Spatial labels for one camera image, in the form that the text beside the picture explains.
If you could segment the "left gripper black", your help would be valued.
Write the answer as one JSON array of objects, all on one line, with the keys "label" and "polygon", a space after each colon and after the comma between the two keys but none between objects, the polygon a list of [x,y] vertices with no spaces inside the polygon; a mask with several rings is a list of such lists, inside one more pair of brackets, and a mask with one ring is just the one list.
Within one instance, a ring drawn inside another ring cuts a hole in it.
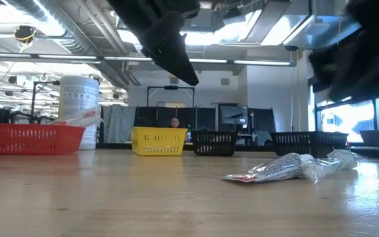
[{"label": "left gripper black", "polygon": [[199,79],[179,34],[186,18],[200,11],[199,0],[107,0],[119,19],[134,33],[142,34],[142,52],[153,62],[188,85]]}]

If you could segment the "black plastic slotted basket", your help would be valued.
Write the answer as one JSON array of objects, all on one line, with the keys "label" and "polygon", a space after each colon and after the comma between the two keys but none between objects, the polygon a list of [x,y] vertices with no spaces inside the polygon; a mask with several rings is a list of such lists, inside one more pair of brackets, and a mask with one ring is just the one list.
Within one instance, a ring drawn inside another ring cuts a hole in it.
[{"label": "black plastic slotted basket", "polygon": [[191,133],[193,152],[198,156],[233,156],[237,132],[195,131]]},{"label": "black plastic slotted basket", "polygon": [[278,156],[298,153],[322,158],[335,149],[345,149],[348,134],[321,131],[273,132],[270,136]]}]

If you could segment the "yellow plastic slotted basket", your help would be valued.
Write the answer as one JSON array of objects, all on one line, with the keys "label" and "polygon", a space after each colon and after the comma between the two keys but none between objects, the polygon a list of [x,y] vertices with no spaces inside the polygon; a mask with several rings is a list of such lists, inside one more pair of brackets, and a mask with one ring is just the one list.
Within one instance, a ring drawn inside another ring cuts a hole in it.
[{"label": "yellow plastic slotted basket", "polygon": [[186,141],[185,128],[133,127],[132,151],[140,156],[180,156]]}]

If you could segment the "red white toothbrush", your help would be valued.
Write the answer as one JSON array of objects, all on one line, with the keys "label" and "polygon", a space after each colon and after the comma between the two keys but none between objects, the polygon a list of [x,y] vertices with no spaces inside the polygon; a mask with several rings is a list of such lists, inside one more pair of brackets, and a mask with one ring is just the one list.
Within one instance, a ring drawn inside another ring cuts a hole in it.
[{"label": "red white toothbrush", "polygon": [[87,128],[89,126],[99,125],[103,122],[101,110],[99,107],[85,109],[80,112],[66,115],[51,122],[52,125],[78,126]]}]

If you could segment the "white red-ended toothpaste tube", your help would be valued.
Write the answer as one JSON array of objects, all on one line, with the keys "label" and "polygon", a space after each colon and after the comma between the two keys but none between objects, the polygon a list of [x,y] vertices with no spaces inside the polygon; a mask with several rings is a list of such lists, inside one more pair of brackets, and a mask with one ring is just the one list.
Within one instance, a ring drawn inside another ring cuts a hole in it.
[{"label": "white red-ended toothpaste tube", "polygon": [[248,183],[274,182],[298,178],[303,175],[302,165],[313,159],[314,157],[309,154],[289,153],[257,165],[246,173],[228,174],[223,176],[222,179]]}]

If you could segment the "red plastic slotted basket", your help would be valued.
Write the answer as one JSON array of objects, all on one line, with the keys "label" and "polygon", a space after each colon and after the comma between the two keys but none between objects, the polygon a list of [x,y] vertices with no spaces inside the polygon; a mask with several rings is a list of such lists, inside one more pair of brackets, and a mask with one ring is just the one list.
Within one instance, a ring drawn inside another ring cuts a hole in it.
[{"label": "red plastic slotted basket", "polygon": [[79,150],[77,126],[0,123],[0,155],[66,155]]}]

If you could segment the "black partition panels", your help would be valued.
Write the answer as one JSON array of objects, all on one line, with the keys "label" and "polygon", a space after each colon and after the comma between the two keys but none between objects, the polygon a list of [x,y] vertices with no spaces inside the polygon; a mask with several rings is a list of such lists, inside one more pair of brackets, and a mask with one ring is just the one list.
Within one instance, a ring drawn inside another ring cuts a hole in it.
[{"label": "black partition panels", "polygon": [[209,131],[216,129],[215,109],[202,107],[137,107],[134,126],[168,128],[171,127],[174,117],[179,120],[179,128]]}]

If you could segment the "long LED light bar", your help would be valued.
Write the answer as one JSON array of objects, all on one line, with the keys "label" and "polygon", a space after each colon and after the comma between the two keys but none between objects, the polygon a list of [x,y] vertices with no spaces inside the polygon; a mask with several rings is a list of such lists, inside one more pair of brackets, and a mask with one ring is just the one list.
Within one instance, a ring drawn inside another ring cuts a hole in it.
[{"label": "long LED light bar", "polygon": [[[101,61],[124,61],[124,62],[144,62],[153,63],[147,57],[127,57],[127,56],[87,56],[87,55],[52,55],[52,54],[27,54],[27,53],[0,53],[0,61],[78,61],[78,62],[101,62]],[[198,64],[216,65],[246,65],[246,66],[295,66],[293,61],[264,61],[245,59],[195,59],[189,58],[189,62]]]}]

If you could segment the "grey hanging cloth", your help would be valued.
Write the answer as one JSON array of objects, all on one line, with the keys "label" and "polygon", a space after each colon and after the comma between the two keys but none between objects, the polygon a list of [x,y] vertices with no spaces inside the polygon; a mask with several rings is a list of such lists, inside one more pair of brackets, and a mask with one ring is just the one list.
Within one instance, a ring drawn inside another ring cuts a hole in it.
[{"label": "grey hanging cloth", "polygon": [[104,142],[122,144],[131,141],[136,108],[121,105],[102,106],[104,120]]}]

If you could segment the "black standing panel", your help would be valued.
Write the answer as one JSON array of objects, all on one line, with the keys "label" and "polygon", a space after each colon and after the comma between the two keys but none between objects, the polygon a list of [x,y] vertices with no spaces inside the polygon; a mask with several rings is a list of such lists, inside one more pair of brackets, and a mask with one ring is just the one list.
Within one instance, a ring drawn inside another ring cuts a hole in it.
[{"label": "black standing panel", "polygon": [[249,123],[255,132],[276,132],[274,111],[272,109],[248,108]]}]

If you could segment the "white wipes canister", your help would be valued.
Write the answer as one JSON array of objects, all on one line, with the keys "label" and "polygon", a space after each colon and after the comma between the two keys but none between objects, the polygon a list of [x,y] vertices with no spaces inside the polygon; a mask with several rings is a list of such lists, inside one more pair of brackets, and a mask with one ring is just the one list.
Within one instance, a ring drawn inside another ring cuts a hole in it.
[{"label": "white wipes canister", "polygon": [[[99,107],[99,82],[85,76],[64,76],[59,88],[58,118],[71,115],[85,109]],[[97,127],[85,128],[79,149],[90,150],[96,147]]]}]

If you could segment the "black gantry frame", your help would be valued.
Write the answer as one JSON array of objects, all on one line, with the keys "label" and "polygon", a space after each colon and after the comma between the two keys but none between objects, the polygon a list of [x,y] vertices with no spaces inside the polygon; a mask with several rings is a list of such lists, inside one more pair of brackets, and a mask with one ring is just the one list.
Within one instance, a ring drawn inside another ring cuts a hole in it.
[{"label": "black gantry frame", "polygon": [[149,94],[151,89],[162,89],[162,90],[191,90],[192,95],[192,107],[195,107],[195,88],[194,87],[181,87],[181,86],[147,86],[146,91],[146,107],[149,107],[149,98],[152,96]]}]

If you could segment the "wide silver spiral duct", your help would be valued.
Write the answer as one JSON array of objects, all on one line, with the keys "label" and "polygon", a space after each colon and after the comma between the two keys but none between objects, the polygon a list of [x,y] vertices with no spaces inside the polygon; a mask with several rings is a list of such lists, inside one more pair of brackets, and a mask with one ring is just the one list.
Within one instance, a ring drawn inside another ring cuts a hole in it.
[{"label": "wide silver spiral duct", "polygon": [[[101,51],[91,42],[78,25],[67,15],[55,0],[2,0],[5,4],[32,17],[41,24],[40,30],[53,25],[60,30],[59,44],[73,55],[100,55]],[[102,62],[94,67],[112,85],[127,88],[140,82],[129,72],[110,63]]]}]

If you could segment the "rectangular metal ceiling duct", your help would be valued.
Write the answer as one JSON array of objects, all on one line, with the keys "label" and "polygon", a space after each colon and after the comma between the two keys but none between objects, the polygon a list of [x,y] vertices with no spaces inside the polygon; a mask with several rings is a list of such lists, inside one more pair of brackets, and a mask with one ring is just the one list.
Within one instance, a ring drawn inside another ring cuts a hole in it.
[{"label": "rectangular metal ceiling duct", "polygon": [[295,45],[315,19],[316,0],[261,0],[240,42],[249,45]]}]

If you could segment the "black background stand frame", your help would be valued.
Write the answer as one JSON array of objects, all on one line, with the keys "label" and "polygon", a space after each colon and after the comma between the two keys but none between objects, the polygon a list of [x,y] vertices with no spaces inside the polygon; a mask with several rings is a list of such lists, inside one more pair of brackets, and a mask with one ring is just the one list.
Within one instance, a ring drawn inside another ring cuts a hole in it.
[{"label": "black background stand frame", "polygon": [[33,86],[33,90],[32,90],[32,104],[31,104],[31,112],[30,112],[30,115],[31,115],[31,119],[30,119],[30,122],[33,124],[35,121],[38,122],[38,124],[40,123],[40,120],[37,118],[37,116],[35,116],[35,103],[36,103],[36,94],[37,94],[37,86],[41,84],[41,85],[53,85],[53,86],[59,86],[61,84],[61,82],[59,80],[55,80],[55,81],[52,81],[52,82],[34,82],[34,86]]}]

